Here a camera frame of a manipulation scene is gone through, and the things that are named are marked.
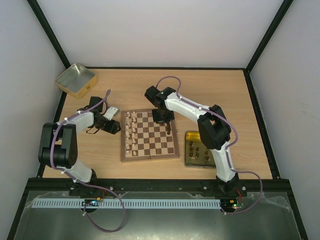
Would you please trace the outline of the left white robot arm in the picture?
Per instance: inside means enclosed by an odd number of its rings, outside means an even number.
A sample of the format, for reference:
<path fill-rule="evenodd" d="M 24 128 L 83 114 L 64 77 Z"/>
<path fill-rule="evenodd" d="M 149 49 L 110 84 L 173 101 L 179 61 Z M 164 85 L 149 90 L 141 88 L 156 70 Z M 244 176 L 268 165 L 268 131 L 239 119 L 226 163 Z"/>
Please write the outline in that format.
<path fill-rule="evenodd" d="M 61 171 L 76 183 L 90 183 L 96 173 L 79 158 L 77 134 L 88 129 L 116 134 L 120 123 L 113 119 L 119 108 L 109 106 L 107 98 L 93 96 L 89 105 L 75 114 L 42 127 L 38 160 L 41 164 Z"/>

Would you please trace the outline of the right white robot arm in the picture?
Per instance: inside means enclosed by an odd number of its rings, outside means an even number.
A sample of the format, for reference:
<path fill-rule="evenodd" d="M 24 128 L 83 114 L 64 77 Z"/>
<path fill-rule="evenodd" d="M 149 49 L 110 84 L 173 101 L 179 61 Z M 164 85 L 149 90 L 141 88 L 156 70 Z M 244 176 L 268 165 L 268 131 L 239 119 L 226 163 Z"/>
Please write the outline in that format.
<path fill-rule="evenodd" d="M 192 120 L 198 126 L 201 142 L 211 151 L 216 166 L 218 191 L 229 196 L 236 189 L 239 175 L 234 169 L 230 151 L 231 124 L 226 120 L 218 105 L 208 107 L 191 101 L 171 87 L 160 91 L 149 87 L 144 96 L 155 106 L 152 110 L 153 121 L 170 125 L 175 119 L 174 113 Z"/>

